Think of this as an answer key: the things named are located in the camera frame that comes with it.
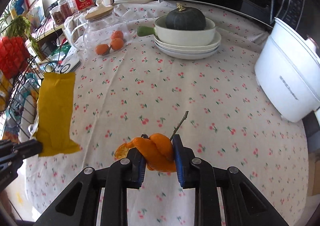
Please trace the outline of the yellow snack wrapper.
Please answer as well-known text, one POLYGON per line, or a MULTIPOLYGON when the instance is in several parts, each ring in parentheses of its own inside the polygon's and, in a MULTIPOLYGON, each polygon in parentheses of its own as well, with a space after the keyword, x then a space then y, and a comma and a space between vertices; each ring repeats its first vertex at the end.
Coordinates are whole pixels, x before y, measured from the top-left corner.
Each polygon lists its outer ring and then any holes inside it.
POLYGON ((36 139, 43 146, 40 157, 80 151, 80 145, 70 138, 74 85, 74 72, 44 74, 37 103, 39 124, 36 139))

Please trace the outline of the orange peel with stem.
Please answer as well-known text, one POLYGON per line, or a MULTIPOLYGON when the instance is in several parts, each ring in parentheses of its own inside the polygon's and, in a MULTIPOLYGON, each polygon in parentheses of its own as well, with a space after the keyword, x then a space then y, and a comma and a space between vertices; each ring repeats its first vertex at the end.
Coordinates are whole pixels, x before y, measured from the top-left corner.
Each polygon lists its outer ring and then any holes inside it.
POLYGON ((186 111, 171 137, 155 133, 147 138, 136 137, 128 143, 120 145, 115 152, 115 158, 122 159, 131 149, 136 148, 146 160, 146 166, 150 171, 176 172, 173 137, 177 134, 182 123, 187 119, 189 111, 186 111))

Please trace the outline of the cherry print tablecloth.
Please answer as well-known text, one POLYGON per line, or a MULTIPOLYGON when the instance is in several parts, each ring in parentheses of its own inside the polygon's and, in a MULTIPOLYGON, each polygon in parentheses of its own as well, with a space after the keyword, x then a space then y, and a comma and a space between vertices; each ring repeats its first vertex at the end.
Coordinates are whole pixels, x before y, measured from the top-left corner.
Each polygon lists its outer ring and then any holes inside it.
POLYGON ((110 166, 116 148, 141 134, 170 136, 181 117, 182 142, 215 167, 238 167, 289 225, 301 217, 308 189, 308 149, 302 123, 290 123, 258 86, 254 65, 268 32, 215 7, 200 6, 221 34, 216 54, 180 60, 138 37, 174 2, 120 4, 130 43, 112 56, 83 53, 76 71, 71 139, 74 154, 27 160, 25 190, 43 212, 84 168, 110 166))

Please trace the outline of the white electric cooking pot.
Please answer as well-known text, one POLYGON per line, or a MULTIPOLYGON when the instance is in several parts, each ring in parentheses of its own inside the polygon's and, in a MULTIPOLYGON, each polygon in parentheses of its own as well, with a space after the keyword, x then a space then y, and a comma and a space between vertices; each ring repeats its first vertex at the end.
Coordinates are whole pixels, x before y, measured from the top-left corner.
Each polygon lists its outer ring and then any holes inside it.
POLYGON ((286 120, 296 123, 319 108, 319 46, 276 18, 255 63, 258 85, 286 120))

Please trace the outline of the orange tangerine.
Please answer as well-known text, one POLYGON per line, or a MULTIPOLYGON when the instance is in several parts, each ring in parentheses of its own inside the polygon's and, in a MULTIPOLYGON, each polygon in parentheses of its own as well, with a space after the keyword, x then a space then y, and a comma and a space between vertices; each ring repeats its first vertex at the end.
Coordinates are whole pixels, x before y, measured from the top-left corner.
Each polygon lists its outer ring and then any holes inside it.
POLYGON ((122 49, 124 46, 124 41, 121 38, 114 38, 111 40, 110 47, 112 50, 117 51, 122 49))
POLYGON ((104 56, 109 54, 110 47, 107 44, 99 44, 95 47, 95 53, 99 56, 104 56))
POLYGON ((114 39, 117 39, 117 38, 119 38, 119 39, 121 39, 121 40, 124 39, 124 34, 123 34, 122 31, 120 31, 120 30, 115 30, 115 31, 112 32, 112 34, 111 34, 111 39, 114 40, 114 39))

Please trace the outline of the glass jar wooden lid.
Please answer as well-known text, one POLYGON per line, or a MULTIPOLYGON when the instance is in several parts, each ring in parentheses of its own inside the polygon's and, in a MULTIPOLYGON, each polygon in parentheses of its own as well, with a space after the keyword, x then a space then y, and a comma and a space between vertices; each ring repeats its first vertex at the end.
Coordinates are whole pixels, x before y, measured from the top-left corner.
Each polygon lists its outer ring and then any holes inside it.
MULTIPOLYGON (((110 47, 112 40, 111 34, 115 30, 123 32, 124 46, 129 42, 127 22, 114 13, 114 7, 112 5, 105 6, 104 4, 99 4, 89 10, 85 15, 85 22, 74 28, 71 35, 75 34, 75 32, 82 27, 84 28, 84 33, 80 38, 80 42, 76 43, 74 40, 71 40, 72 46, 79 50, 87 50, 95 53, 95 47, 99 44, 107 44, 110 47)), ((112 50, 110 47, 109 54, 117 51, 112 50)))

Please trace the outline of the dark green pumpkin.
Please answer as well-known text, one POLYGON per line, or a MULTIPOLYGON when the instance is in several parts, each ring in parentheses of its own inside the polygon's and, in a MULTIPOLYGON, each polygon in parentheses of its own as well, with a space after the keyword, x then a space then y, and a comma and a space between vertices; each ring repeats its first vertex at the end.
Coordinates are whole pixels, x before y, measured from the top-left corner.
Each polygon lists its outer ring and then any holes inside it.
POLYGON ((206 28, 206 18, 200 10, 177 3, 176 9, 167 14, 165 24, 173 30, 200 31, 206 28))

